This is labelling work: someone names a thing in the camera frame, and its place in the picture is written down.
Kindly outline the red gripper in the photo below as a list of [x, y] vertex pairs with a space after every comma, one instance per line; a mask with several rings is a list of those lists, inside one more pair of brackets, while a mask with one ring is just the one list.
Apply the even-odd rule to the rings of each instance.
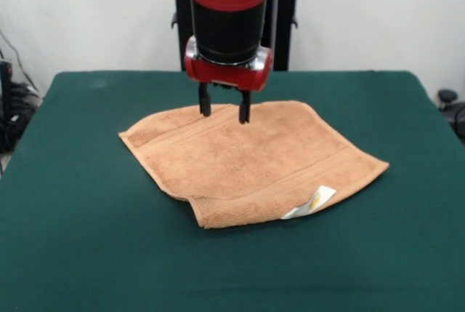
[[198, 99], [200, 113], [203, 116], [211, 115], [211, 98], [208, 93], [208, 84], [223, 84], [236, 87], [241, 93], [239, 105], [239, 122], [250, 122], [251, 92], [261, 91], [267, 83], [272, 65], [272, 51], [260, 46], [251, 61], [240, 65], [220, 65], [200, 56], [197, 41], [191, 36], [185, 47], [184, 64], [187, 76], [200, 82]]

